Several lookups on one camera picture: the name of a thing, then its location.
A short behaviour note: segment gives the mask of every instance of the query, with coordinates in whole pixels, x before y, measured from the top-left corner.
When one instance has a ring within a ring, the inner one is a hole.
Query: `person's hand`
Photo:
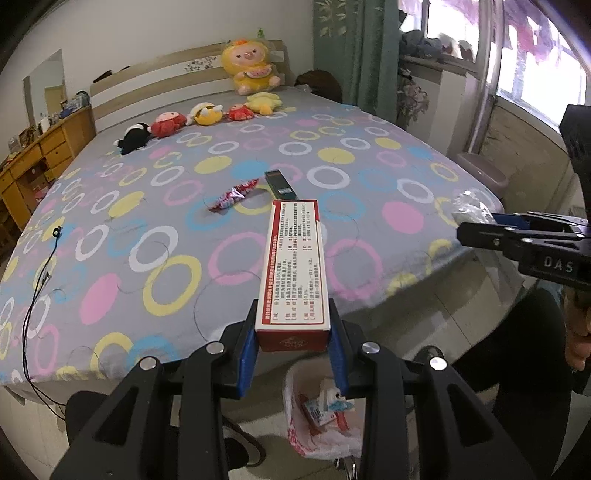
[[[576,305],[576,294],[565,288],[564,322],[566,324],[566,362],[575,370],[585,368],[585,360],[591,357],[591,309]]]

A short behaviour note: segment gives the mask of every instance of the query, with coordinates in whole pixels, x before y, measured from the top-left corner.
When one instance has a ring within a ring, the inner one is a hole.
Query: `stuffed toy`
[[[187,117],[178,112],[165,112],[156,117],[150,127],[152,134],[158,138],[169,137],[187,123]]]
[[[248,97],[247,100],[244,105],[261,115],[271,115],[275,108],[283,105],[279,95],[268,92],[255,93]]]
[[[255,113],[242,103],[232,105],[227,115],[230,120],[234,120],[235,122],[242,122],[243,120],[255,118]]]
[[[269,49],[259,40],[236,40],[224,49],[222,66],[233,76],[239,95],[265,92],[281,83],[268,58]]]
[[[121,149],[121,155],[127,155],[128,153],[133,152],[133,150],[145,147],[150,135],[151,131],[148,125],[131,125],[131,127],[125,131],[123,140],[115,140],[113,145]]]
[[[213,125],[223,118],[223,107],[213,103],[198,103],[193,108],[187,118],[187,125],[198,123],[199,125]]]

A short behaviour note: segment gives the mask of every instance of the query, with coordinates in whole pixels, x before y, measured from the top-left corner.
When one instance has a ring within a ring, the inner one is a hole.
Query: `blue gripper pad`
[[[246,336],[244,342],[244,349],[240,356],[240,363],[238,365],[238,381],[236,388],[242,398],[251,387],[252,377],[255,371],[256,356],[258,355],[258,340],[256,339],[255,331],[251,328]]]
[[[335,384],[345,397],[349,394],[347,361],[336,329],[331,329],[329,339],[329,357]]]

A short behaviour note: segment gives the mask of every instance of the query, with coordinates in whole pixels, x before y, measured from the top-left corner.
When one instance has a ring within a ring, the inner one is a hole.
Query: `black and white penguin plush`
[[[126,131],[123,140],[116,140],[113,145],[121,149],[121,155],[127,155],[133,150],[144,147],[148,143],[151,132],[146,124],[131,125]]]

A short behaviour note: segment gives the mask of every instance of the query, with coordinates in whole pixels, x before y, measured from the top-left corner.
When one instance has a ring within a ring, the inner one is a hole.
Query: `mirror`
[[[61,112],[61,102],[67,99],[61,50],[35,68],[22,83],[29,125]]]

